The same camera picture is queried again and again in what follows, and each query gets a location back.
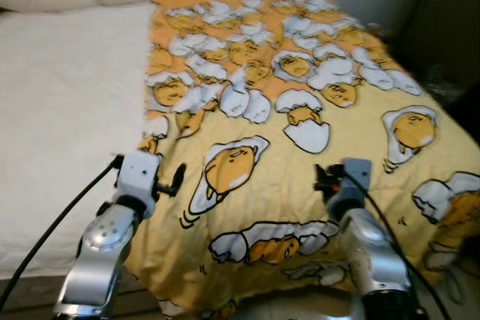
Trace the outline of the black bulky object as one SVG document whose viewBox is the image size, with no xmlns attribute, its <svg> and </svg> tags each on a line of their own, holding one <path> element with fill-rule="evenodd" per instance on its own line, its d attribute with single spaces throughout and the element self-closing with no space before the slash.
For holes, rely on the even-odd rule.
<svg viewBox="0 0 480 320">
<path fill-rule="evenodd" d="M 465 91 L 457 100 L 445 108 L 450 115 L 471 135 L 474 142 L 479 143 L 480 137 L 480 84 L 476 83 Z"/>
</svg>

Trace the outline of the yellow egg print blanket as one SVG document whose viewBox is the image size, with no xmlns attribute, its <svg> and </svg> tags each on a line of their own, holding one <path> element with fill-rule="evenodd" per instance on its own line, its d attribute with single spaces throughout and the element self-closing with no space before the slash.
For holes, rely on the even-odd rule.
<svg viewBox="0 0 480 320">
<path fill-rule="evenodd" d="M 353 290 L 314 165 L 373 163 L 369 194 L 439 282 L 480 232 L 479 148 L 333 0 L 151 0 L 140 148 L 187 166 L 124 263 L 179 318 L 253 296 Z"/>
</svg>

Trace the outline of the brown bed base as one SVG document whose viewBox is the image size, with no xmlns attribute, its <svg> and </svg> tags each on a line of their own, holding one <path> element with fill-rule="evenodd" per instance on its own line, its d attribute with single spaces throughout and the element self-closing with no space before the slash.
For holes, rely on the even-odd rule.
<svg viewBox="0 0 480 320">
<path fill-rule="evenodd" d="M 62 277 L 19 280 L 0 311 L 0 320 L 52 320 Z M 122 270 L 114 292 L 110 320 L 164 320 L 158 300 L 127 270 Z"/>
</svg>

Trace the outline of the dark tall furniture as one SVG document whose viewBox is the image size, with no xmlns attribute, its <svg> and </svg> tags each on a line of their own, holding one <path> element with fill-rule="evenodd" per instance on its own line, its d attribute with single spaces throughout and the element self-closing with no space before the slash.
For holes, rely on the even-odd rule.
<svg viewBox="0 0 480 320">
<path fill-rule="evenodd" d="M 401 64 L 427 84 L 479 82 L 479 0 L 417 0 L 395 41 Z"/>
</svg>

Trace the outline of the white quilted mattress pad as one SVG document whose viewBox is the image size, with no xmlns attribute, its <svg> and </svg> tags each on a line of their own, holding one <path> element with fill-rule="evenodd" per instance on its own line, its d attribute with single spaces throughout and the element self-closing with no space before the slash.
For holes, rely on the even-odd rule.
<svg viewBox="0 0 480 320">
<path fill-rule="evenodd" d="M 93 179 L 140 143 L 153 4 L 0 15 L 0 281 L 61 276 L 111 180 Z"/>
</svg>

